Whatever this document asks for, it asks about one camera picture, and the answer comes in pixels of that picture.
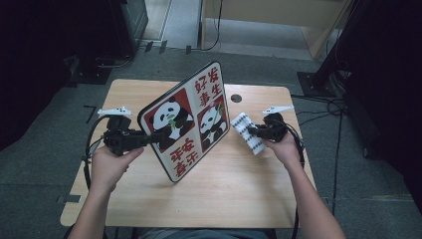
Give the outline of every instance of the panda illustration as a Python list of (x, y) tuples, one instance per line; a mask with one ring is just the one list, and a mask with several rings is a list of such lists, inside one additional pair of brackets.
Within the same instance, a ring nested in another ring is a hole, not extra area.
[(202, 116), (200, 132), (204, 150), (223, 134), (226, 127), (226, 121), (222, 118), (221, 104), (216, 104)]
[(163, 142), (158, 144), (161, 151), (168, 149), (180, 137), (184, 136), (193, 125), (192, 115), (171, 97), (161, 105), (154, 116), (149, 118), (155, 132), (164, 134)]

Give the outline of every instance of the panda head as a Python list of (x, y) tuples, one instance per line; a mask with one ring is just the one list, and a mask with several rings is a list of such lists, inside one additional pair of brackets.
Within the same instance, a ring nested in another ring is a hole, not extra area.
[(175, 100), (175, 97), (171, 97), (168, 102), (158, 108), (153, 117), (149, 118), (149, 122), (152, 123), (154, 129), (161, 129), (176, 118), (179, 112), (180, 104)]
[(220, 121), (221, 113), (219, 110), (220, 110), (220, 104), (217, 104), (215, 107), (210, 108), (204, 114), (204, 116), (202, 116), (201, 127), (200, 127), (201, 133), (204, 133), (207, 130), (211, 130), (211, 127), (214, 125), (214, 123)]

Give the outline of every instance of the chinese character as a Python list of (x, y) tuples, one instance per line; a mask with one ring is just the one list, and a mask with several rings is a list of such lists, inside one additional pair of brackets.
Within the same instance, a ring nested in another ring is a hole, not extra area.
[(177, 163), (177, 166), (174, 167), (174, 169), (177, 170), (176, 176), (181, 176), (185, 171), (186, 171), (186, 164), (184, 164), (183, 162), (179, 161)]
[(196, 151), (193, 151), (189, 153), (189, 155), (186, 156), (187, 162), (189, 163), (189, 166), (195, 162), (196, 158), (198, 158), (198, 153)]
[(220, 87), (220, 84), (215, 84), (212, 87), (212, 93), (214, 93), (214, 98), (216, 98), (218, 96), (218, 94), (221, 93), (221, 89), (219, 87)]
[(215, 83), (218, 81), (218, 74), (217, 74), (217, 68), (211, 69), (211, 72), (208, 73), (208, 77), (210, 77), (210, 83)]
[(183, 154), (183, 151), (180, 149), (180, 147), (177, 147), (176, 150), (170, 152), (171, 160), (172, 161), (180, 160), (182, 154)]
[(200, 77), (199, 81), (195, 82), (196, 93), (200, 93), (202, 90), (205, 90), (205, 85), (207, 84), (206, 77)]
[(210, 97), (208, 97), (208, 93), (203, 93), (199, 99), (201, 100), (201, 107), (205, 107), (210, 100)]
[(186, 137), (185, 144), (183, 144), (183, 146), (182, 146), (182, 150), (183, 151), (190, 151), (190, 149), (192, 149), (194, 147), (192, 142), (193, 142), (192, 139), (189, 139), (189, 137)]

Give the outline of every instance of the table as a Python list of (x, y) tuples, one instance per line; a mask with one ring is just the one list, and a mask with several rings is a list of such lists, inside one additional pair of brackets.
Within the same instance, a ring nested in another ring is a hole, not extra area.
[[(221, 0), (202, 1), (202, 42), (205, 19), (218, 19)], [(301, 26), (313, 58), (317, 58), (335, 27), (344, 24), (351, 0), (230, 0), (223, 1), (221, 19)]]
[[(130, 128), (139, 129), (137, 113), (175, 86), (176, 82), (115, 80), (103, 109), (130, 109)], [(225, 85), (230, 119), (245, 112), (254, 123), (263, 123), (262, 111), (269, 106), (292, 104), (288, 89)], [(242, 97), (234, 103), (233, 95)], [(283, 112), (285, 121), (300, 132), (294, 110)], [(106, 131), (99, 124), (93, 140)], [(305, 170), (314, 183), (306, 157)], [(80, 203), (68, 202), (61, 222), (75, 223), (86, 199), (84, 165), (78, 171), (71, 194), (82, 195)], [(151, 146), (131, 165), (111, 195), (107, 226), (127, 227), (217, 227), (289, 228), (294, 226), (296, 201), (290, 178), (274, 153), (264, 149), (257, 156), (230, 128), (226, 136), (178, 183), (171, 182)]]

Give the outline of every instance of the gray carpet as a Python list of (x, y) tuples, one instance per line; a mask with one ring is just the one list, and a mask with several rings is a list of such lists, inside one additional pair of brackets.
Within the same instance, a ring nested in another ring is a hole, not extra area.
[[(181, 81), (210, 61), (219, 61), (227, 84), (284, 86), (292, 94), (302, 90), (296, 72), (315, 72), (318, 62), (231, 54), (158, 49), (139, 50), (122, 68), (113, 69), (104, 86), (63, 88), (16, 143), (0, 152), (0, 238), (61, 238), (64, 204), (84, 153), (93, 121), (91, 109), (100, 108), (115, 79)], [(323, 112), (326, 104), (294, 99), (297, 113)], [(316, 115), (299, 114), (299, 122)], [(335, 149), (339, 117), (315, 119), (301, 126), (320, 196), (332, 209)], [(422, 220), (402, 176), (383, 160), (362, 155), (359, 135), (348, 116), (342, 118), (335, 217), (348, 238), (422, 238)], [(107, 230), (113, 238), (115, 228)], [(279, 238), (292, 230), (279, 229)], [(129, 238), (120, 228), (118, 238)]]

